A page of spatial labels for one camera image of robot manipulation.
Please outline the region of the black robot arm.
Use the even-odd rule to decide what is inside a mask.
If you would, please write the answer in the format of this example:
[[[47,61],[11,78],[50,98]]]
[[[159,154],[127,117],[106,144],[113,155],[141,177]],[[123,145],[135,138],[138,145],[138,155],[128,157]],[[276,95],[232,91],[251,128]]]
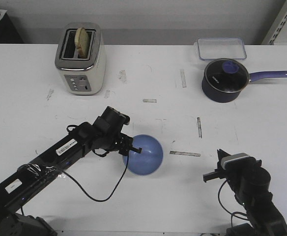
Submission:
[[[93,124],[68,126],[66,137],[0,183],[0,236],[56,236],[43,218],[17,211],[90,151],[103,149],[102,156],[111,151],[123,156],[141,153],[142,148],[132,146],[133,138],[121,132],[129,121],[127,115],[107,107]]]
[[[269,192],[271,175],[261,166],[262,161],[246,153],[231,155],[222,149],[217,150],[217,154],[217,168],[203,175],[203,181],[224,178],[250,222],[232,225],[226,235],[287,236],[286,221],[273,204],[273,195]]]

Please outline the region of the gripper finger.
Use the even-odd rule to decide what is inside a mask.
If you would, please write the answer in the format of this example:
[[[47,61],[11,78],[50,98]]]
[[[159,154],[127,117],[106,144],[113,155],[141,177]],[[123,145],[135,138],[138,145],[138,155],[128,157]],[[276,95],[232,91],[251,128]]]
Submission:
[[[129,136],[123,136],[120,144],[119,144],[119,151],[118,153],[123,156],[128,156],[129,151],[133,148],[132,146],[133,138]]]
[[[131,148],[129,148],[129,152],[135,152],[135,153],[141,153],[142,152],[142,148],[140,147],[140,148],[135,148],[135,147],[131,147]]]
[[[217,167],[215,169],[216,172],[222,172],[223,171],[221,161],[222,161],[222,158],[218,158]]]
[[[218,161],[222,162],[224,159],[227,160],[229,156],[231,156],[231,154],[225,152],[222,149],[218,149],[217,150],[217,155],[218,155]]]

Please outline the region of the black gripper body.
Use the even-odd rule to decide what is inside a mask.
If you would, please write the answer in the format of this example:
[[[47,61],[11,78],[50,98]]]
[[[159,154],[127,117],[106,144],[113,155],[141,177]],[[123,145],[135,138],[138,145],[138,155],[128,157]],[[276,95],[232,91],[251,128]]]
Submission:
[[[262,160],[256,160],[256,159],[243,159],[239,161],[235,161],[233,163],[230,163],[227,165],[227,169],[222,172],[216,172],[215,170],[213,172],[207,173],[203,175],[203,181],[207,182],[212,179],[226,179],[231,190],[234,193],[237,193],[239,191],[240,187],[240,180],[243,176],[243,173],[245,170],[248,170],[252,167],[261,167]]]
[[[106,152],[119,151],[119,144],[123,136],[121,132],[124,125],[117,123],[113,117],[112,107],[108,106],[103,114],[93,123],[97,131],[96,137],[91,144],[91,150],[103,149]]]

